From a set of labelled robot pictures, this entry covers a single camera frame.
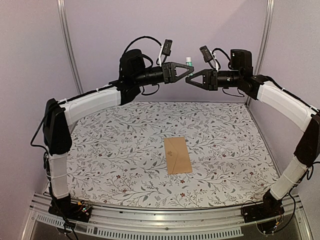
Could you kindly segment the green white glue stick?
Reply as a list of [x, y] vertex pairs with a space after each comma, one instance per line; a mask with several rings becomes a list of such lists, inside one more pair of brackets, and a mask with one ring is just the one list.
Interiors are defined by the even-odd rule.
[[193, 67], [192, 58], [190, 56], [187, 56], [185, 58], [185, 64], [188, 66], [188, 68], [187, 68], [188, 75], [187, 76], [191, 77], [194, 72], [194, 67]]

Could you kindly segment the brown kraft envelope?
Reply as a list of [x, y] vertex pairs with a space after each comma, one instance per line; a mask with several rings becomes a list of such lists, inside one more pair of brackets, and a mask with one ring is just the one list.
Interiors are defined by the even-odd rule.
[[192, 164], [184, 137], [164, 138], [164, 149], [169, 175], [192, 173]]

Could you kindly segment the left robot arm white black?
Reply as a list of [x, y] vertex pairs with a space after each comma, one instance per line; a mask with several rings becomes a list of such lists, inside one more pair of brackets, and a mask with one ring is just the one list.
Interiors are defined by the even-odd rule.
[[132, 102], [141, 93], [141, 87], [176, 83], [194, 72], [193, 66], [176, 62], [147, 67], [145, 60], [152, 61], [139, 49], [128, 50], [119, 60], [117, 80], [69, 99], [47, 101], [42, 124], [47, 151], [45, 166], [50, 196], [63, 217], [70, 217], [75, 211], [67, 186], [67, 156], [72, 146], [69, 127], [98, 111]]

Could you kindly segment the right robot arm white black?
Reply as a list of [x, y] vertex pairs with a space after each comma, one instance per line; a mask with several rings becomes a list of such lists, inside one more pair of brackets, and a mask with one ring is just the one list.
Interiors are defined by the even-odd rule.
[[264, 103], [291, 120], [303, 132], [293, 158], [280, 178], [263, 196], [258, 213], [269, 218], [278, 203], [298, 184], [320, 154], [320, 111], [280, 87], [271, 77], [254, 75], [252, 54], [244, 49], [231, 49], [228, 70], [211, 66], [186, 78], [186, 83], [207, 91], [237, 88], [250, 98]]

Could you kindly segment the floral patterned table mat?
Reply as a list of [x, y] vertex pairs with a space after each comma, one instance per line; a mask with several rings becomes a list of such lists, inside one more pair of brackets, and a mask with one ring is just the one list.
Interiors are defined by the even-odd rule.
[[[90, 202], [239, 205], [260, 201], [279, 177], [240, 103], [133, 102], [79, 120], [71, 137], [68, 189], [73, 198]], [[191, 173], [168, 174], [164, 138], [176, 137], [185, 138]]]

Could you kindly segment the right aluminium frame post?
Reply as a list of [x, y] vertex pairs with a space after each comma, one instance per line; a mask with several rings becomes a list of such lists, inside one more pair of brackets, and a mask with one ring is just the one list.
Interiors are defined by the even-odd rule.
[[266, 4], [263, 29], [262, 29], [262, 38], [260, 41], [259, 51], [258, 51], [258, 55], [257, 55], [255, 68], [254, 68], [254, 75], [259, 75], [262, 70], [264, 57], [266, 55], [268, 41], [269, 41], [271, 28], [272, 28], [275, 0], [267, 0], [266, 3], [267, 4]]

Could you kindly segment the aluminium frame post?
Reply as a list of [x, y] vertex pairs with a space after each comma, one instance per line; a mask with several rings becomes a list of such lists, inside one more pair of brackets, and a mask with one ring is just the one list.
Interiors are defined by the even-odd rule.
[[62, 30], [62, 37], [65, 44], [65, 49], [66, 49], [68, 62], [70, 65], [71, 74], [73, 77], [73, 81], [74, 81], [77, 93], [80, 95], [84, 93], [84, 89], [81, 82], [81, 78], [80, 78], [80, 74], [78, 71], [78, 66], [77, 66], [77, 62], [76, 62], [76, 58], [73, 50], [72, 39], [71, 39], [70, 29], [68, 24], [66, 1], [57, 0], [56, 2], [57, 2], [59, 21], [60, 21], [61, 30]]
[[266, 3], [267, 4], [266, 4], [263, 29], [262, 29], [262, 38], [260, 41], [259, 51], [258, 51], [258, 55], [257, 55], [255, 68], [254, 68], [254, 75], [259, 75], [262, 70], [264, 57], [266, 55], [268, 41], [269, 41], [271, 28], [272, 28], [275, 0], [267, 0]]

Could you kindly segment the aluminium front rail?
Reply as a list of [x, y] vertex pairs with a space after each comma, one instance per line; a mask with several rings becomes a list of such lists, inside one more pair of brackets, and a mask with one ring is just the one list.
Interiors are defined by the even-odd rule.
[[206, 208], [143, 208], [92, 204], [88, 222], [64, 227], [49, 213], [51, 199], [36, 193], [22, 232], [24, 240], [312, 240], [298, 195], [283, 199], [284, 215], [274, 233], [274, 219], [245, 222], [243, 205]]

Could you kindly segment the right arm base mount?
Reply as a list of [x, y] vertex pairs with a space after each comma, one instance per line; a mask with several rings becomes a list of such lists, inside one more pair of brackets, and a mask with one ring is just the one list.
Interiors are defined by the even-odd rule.
[[241, 215], [245, 223], [256, 222], [268, 218], [280, 216], [285, 213], [281, 202], [259, 203], [241, 207]]

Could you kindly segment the left aluminium frame post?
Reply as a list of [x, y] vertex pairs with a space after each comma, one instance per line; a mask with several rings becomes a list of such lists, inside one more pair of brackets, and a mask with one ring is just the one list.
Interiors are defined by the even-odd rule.
[[71, 74], [73, 77], [73, 81], [74, 81], [77, 93], [80, 95], [84, 93], [84, 89], [81, 82], [81, 78], [80, 78], [80, 74], [78, 71], [78, 66], [77, 66], [77, 62], [76, 62], [76, 58], [73, 50], [72, 39], [71, 39], [70, 29], [68, 24], [66, 1], [57, 0], [56, 2], [57, 2], [59, 21], [60, 21], [61, 30], [62, 30], [62, 37], [65, 44], [65, 49], [66, 49], [68, 62], [70, 65]]

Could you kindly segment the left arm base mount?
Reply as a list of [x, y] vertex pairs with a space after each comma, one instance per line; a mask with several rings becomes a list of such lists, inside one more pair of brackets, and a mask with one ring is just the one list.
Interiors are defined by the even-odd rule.
[[48, 212], [52, 215], [88, 223], [92, 213], [92, 206], [84, 203], [51, 201]]

